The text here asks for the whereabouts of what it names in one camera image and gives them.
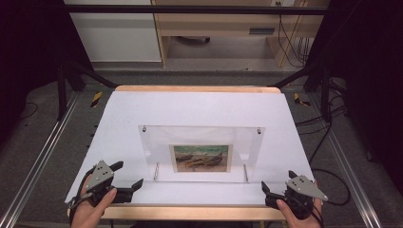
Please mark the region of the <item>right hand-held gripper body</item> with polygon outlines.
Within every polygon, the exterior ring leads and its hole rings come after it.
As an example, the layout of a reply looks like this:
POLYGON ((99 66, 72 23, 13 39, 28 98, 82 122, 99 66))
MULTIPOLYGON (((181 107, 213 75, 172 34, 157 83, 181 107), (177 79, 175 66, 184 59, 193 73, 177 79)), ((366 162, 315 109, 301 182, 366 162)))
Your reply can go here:
POLYGON ((307 219, 314 208, 314 199, 327 201, 329 198, 305 176, 296 176, 285 182, 284 195, 276 195, 283 200, 297 219, 307 219))

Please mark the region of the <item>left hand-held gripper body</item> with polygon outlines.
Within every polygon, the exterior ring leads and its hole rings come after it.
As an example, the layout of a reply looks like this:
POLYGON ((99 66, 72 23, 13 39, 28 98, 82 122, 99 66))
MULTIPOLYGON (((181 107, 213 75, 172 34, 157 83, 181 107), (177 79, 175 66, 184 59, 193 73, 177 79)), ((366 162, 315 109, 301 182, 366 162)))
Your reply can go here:
POLYGON ((92 206, 96 206, 109 191, 114 178, 114 171, 104 162, 99 161, 90 176, 86 185, 88 201, 92 206))

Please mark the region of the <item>clear acrylic photo frame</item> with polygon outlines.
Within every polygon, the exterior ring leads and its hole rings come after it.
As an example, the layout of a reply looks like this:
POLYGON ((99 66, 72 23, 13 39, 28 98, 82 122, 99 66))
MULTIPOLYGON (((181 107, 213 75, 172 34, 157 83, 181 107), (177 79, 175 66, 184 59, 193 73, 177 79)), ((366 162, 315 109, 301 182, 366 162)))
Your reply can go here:
POLYGON ((141 125, 143 152, 153 181, 249 182, 253 179, 263 127, 141 125), (169 146, 173 144, 229 144, 229 172, 175 172, 169 146))

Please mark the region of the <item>boat picture print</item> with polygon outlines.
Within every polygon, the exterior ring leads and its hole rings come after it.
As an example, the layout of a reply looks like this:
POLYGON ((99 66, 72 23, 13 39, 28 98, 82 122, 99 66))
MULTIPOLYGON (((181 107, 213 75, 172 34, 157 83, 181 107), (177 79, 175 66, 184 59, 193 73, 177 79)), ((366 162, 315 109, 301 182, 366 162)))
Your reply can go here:
POLYGON ((175 172, 229 172, 232 146, 229 144, 173 144, 169 146, 175 172))

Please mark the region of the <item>person's right hand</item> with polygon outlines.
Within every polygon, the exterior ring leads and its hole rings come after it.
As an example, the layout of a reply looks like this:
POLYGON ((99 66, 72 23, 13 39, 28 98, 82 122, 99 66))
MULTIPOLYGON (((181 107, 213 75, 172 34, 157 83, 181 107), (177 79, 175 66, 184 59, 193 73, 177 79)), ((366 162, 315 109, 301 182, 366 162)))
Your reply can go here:
POLYGON ((277 200, 279 211, 286 218, 289 228, 323 228, 323 221, 321 216, 322 200, 314 199, 313 213, 307 219, 298 219, 295 217, 294 213, 290 207, 281 199, 277 200))

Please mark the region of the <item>person's left hand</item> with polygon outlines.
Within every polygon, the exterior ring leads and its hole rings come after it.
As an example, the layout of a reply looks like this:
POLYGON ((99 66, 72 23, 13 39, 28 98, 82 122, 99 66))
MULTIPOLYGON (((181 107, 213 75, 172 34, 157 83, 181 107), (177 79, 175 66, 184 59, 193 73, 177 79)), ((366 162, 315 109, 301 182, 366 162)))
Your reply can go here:
POLYGON ((93 207, 88 200, 84 200, 77 207, 70 228, 96 228, 105 209, 112 203, 117 189, 112 188, 102 200, 93 207))

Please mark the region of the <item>yellow clamp left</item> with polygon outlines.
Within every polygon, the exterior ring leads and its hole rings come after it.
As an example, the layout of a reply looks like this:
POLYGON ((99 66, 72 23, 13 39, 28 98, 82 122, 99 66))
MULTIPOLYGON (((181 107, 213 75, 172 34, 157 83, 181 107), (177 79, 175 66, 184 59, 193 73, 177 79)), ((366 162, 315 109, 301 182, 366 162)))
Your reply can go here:
POLYGON ((96 94, 95 94, 94 97, 93 97, 93 100, 92 100, 92 102, 91 102, 90 107, 96 107, 96 106, 97 106, 97 104, 99 103, 99 101, 100 101, 100 99, 101 99, 101 97, 102 97, 102 94, 103 94, 102 91, 96 92, 96 94))

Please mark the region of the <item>yellow clamp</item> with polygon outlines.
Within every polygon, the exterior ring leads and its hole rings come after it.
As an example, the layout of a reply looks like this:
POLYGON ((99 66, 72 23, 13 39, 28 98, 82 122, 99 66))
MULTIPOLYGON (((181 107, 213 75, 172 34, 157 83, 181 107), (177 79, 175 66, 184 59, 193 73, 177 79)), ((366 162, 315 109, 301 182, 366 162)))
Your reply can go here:
POLYGON ((94 97, 93 97, 93 100, 92 100, 92 102, 91 102, 90 107, 96 107, 96 106, 97 106, 97 104, 99 103, 99 101, 100 101, 100 99, 101 99, 101 97, 102 97, 102 94, 103 94, 102 91, 96 92, 96 94, 95 94, 94 97))
POLYGON ((298 93, 294 93, 294 101, 295 101, 295 104, 298 104, 298 105, 311 106, 311 103, 310 103, 310 102, 304 102, 304 101, 302 101, 302 100, 300 99, 298 93))

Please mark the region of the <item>person's dark clothing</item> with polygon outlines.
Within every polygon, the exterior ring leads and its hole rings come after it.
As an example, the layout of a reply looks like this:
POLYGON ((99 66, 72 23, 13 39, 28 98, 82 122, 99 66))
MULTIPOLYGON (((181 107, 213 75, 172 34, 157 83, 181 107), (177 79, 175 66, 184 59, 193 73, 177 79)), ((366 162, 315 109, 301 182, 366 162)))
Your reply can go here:
POLYGON ((136 221, 130 228, 253 228, 250 221, 136 221))

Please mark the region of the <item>yellow clamp right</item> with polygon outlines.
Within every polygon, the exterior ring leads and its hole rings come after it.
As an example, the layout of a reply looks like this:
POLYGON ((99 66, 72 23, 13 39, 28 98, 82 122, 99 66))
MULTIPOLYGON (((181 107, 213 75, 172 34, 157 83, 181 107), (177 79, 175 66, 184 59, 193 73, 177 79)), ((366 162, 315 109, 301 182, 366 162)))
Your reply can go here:
POLYGON ((298 93, 294 93, 294 101, 295 101, 295 104, 298 104, 298 105, 311 106, 311 103, 310 103, 310 102, 304 102, 304 101, 302 101, 302 100, 300 99, 298 93))

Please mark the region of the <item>black metal stand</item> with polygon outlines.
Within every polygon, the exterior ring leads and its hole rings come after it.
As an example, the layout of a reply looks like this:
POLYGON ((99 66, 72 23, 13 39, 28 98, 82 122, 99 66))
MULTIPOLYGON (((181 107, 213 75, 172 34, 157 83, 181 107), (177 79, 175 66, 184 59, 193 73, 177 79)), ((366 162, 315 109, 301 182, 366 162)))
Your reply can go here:
POLYGON ((326 123, 332 120, 329 91, 331 84, 330 70, 324 63, 314 62, 293 73, 291 76, 274 83, 272 87, 283 88, 302 76, 307 76, 307 80, 303 85, 306 92, 313 92, 320 87, 320 114, 326 123))
POLYGON ((86 75, 109 88, 116 88, 115 84, 89 67, 80 65, 76 62, 63 62, 57 69, 57 87, 58 87, 58 105, 59 114, 57 120, 60 121, 67 114, 67 90, 66 84, 69 84, 74 91, 83 91, 86 87, 82 76, 86 75))

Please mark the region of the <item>white table mat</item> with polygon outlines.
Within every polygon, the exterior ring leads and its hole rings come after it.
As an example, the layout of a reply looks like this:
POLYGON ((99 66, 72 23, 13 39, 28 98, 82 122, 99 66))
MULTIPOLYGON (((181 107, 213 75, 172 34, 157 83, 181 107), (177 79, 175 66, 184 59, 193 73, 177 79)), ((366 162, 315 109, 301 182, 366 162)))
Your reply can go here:
POLYGON ((82 173, 96 162, 123 162, 114 184, 144 180, 133 201, 144 205, 262 205, 261 183, 280 193, 292 170, 313 176, 286 98, 281 93, 123 92, 110 96, 82 173), (263 127, 249 182, 153 181, 143 152, 141 125, 263 127))

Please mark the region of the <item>wooden table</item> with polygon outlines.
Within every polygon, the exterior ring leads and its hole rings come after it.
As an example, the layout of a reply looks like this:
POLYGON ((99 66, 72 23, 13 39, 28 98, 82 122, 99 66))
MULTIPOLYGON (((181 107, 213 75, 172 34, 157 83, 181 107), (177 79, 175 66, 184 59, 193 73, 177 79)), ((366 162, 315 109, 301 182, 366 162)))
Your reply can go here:
MULTIPOLYGON (((120 85, 123 92, 252 92, 281 93, 276 87, 120 85)), ((110 204, 102 219, 124 220, 279 220, 280 211, 262 205, 144 205, 133 201, 110 204)))

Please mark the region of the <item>black curtain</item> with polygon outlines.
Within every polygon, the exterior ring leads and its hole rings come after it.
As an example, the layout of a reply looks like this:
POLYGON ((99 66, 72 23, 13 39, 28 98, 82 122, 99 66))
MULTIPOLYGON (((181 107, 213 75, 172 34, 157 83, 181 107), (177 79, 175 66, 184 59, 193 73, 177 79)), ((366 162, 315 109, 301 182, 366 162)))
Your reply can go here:
POLYGON ((346 82, 368 150, 403 195, 403 0, 330 0, 309 61, 346 82))
POLYGON ((65 0, 0 0, 0 144, 29 93, 57 80, 64 62, 92 68, 65 0))

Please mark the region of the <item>white cabinet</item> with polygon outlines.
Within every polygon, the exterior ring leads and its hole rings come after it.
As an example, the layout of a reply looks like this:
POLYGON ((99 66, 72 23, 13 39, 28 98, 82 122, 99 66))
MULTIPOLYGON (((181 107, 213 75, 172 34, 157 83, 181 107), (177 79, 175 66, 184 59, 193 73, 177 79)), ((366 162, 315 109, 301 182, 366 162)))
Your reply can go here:
POLYGON ((71 13, 93 63, 160 62, 152 13, 71 13))

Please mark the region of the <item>wooden desk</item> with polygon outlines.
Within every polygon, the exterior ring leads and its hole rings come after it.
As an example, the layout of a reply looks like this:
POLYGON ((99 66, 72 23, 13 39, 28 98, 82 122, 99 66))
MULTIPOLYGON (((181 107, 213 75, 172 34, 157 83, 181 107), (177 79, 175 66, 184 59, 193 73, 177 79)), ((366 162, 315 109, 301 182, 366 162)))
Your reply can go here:
MULTIPOLYGON (((238 6, 326 8, 330 0, 150 0, 154 6, 238 6)), ((283 67, 297 38, 314 38, 321 15, 157 13, 159 35, 166 37, 265 37, 275 63, 283 67)))

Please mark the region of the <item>aluminium floor rail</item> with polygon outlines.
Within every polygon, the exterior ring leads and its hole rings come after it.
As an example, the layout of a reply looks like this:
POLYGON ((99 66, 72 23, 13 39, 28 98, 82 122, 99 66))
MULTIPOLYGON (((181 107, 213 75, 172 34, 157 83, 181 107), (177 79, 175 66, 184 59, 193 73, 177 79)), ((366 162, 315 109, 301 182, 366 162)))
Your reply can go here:
POLYGON ((45 144, 43 145, 38 157, 33 166, 26 175, 24 182, 19 188, 13 201, 8 207, 5 214, 0 218, 0 228, 13 228, 14 224, 21 215, 37 181, 47 165, 48 159, 53 153, 53 150, 63 134, 71 114, 74 111, 77 101, 81 96, 80 92, 72 92, 67 103, 67 110, 52 128, 45 144))
POLYGON ((377 213, 370 203, 358 176, 356 175, 351 163, 348 161, 348 158, 332 129, 335 125, 335 122, 332 122, 332 124, 328 126, 329 131, 326 135, 326 142, 334 156, 335 163, 338 167, 338 173, 344 181, 344 186, 350 192, 350 200, 343 206, 339 206, 339 209, 346 211, 348 208, 352 207, 355 209, 355 214, 360 216, 365 228, 382 228, 377 213))

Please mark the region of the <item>black horizontal frame bar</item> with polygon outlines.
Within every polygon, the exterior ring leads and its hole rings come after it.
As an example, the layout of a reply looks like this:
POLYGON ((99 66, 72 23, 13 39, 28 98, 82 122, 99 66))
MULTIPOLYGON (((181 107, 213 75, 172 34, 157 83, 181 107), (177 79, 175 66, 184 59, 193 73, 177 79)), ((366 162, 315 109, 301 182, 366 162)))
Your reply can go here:
POLYGON ((83 13, 196 13, 196 14, 281 14, 325 15, 327 8, 238 7, 238 6, 147 6, 147 5, 65 5, 68 12, 83 13))

